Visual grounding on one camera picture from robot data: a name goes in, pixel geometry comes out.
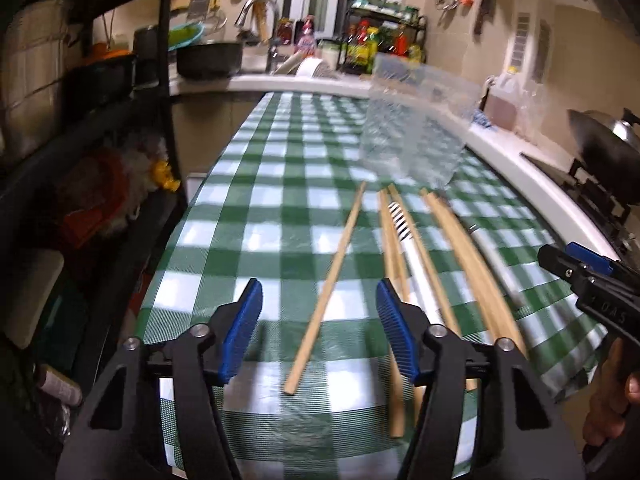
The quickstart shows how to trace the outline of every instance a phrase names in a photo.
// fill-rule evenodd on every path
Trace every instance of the wok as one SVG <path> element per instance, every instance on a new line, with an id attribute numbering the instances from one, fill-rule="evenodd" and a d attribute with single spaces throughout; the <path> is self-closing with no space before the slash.
<path id="1" fill-rule="evenodd" d="M 569 110 L 569 124 L 589 173 L 623 205 L 640 203 L 640 120 L 625 109 L 622 121 L 601 112 Z"/>

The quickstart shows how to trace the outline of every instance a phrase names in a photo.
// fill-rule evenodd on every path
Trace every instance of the faucet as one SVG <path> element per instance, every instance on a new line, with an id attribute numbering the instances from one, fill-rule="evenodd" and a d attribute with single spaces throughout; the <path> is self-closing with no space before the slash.
<path id="1" fill-rule="evenodd" d="M 275 62 L 276 56 L 278 55 L 278 49 L 277 49 L 278 41 L 276 37 L 276 31 L 278 30 L 278 22 L 280 21 L 280 11 L 278 10 L 278 4 L 275 2 L 275 0 L 247 0 L 244 6 L 242 7 L 242 10 L 240 11 L 240 15 L 236 20 L 235 26 L 236 28 L 243 30 L 244 24 L 246 22 L 246 17 L 249 14 L 249 10 L 254 6 L 254 4 L 259 2 L 268 4 L 268 7 L 271 7 L 271 10 L 273 11 L 273 28 L 271 29 L 271 38 L 269 39 L 269 51 L 267 54 L 267 67 L 266 67 L 266 71 L 269 73 L 271 72 L 271 67 Z"/>

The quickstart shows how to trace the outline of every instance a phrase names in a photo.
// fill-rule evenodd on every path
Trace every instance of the spice rack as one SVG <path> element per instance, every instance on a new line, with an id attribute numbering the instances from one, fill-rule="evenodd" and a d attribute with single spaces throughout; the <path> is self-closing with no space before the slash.
<path id="1" fill-rule="evenodd" d="M 338 48 L 340 56 L 338 56 L 337 70 L 344 71 L 344 59 L 346 56 L 342 55 L 349 26 L 352 23 L 352 19 L 369 18 L 376 22 L 380 22 L 380 25 L 384 22 L 396 23 L 398 25 L 404 25 L 407 29 L 412 30 L 413 37 L 410 36 L 411 43 L 420 45 L 422 52 L 425 52 L 425 45 L 427 40 L 427 23 L 425 16 L 419 16 L 416 22 L 411 22 L 404 18 L 401 12 L 396 12 L 391 9 L 384 9 L 382 7 L 374 6 L 371 4 L 361 4 L 357 7 L 353 6 L 353 0 L 349 0 L 347 4 L 347 11 L 344 15 L 342 22 L 342 31 L 340 34 Z"/>

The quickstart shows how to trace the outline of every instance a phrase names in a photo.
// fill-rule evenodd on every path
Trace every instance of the clear plastic bag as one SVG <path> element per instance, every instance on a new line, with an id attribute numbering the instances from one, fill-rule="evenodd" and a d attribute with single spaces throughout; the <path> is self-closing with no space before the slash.
<path id="1" fill-rule="evenodd" d="M 520 95 L 520 107 L 513 132 L 537 146 L 542 132 L 542 123 L 545 119 L 547 101 L 545 86 L 529 80 Z"/>
<path id="2" fill-rule="evenodd" d="M 379 54 L 360 156 L 382 178 L 441 189 L 453 177 L 480 87 L 436 68 Z"/>

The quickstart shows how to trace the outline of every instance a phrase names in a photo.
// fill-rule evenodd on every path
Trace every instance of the metal screw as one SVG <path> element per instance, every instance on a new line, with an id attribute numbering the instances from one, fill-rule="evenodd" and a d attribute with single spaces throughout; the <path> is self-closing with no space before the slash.
<path id="1" fill-rule="evenodd" d="M 447 335 L 447 327 L 443 325 L 431 325 L 429 333 L 434 337 L 444 337 Z"/>
<path id="2" fill-rule="evenodd" d="M 140 339 L 137 337 L 129 337 L 122 345 L 127 350 L 135 350 L 140 346 Z"/>
<path id="3" fill-rule="evenodd" d="M 193 325 L 189 332 L 191 332 L 191 335 L 194 337 L 204 337 L 209 333 L 209 327 L 203 323 L 199 323 L 197 325 Z"/>
<path id="4" fill-rule="evenodd" d="M 513 341 L 508 337 L 501 337 L 498 341 L 495 342 L 498 345 L 498 348 L 504 350 L 505 352 L 510 352 L 516 345 L 513 344 Z"/>

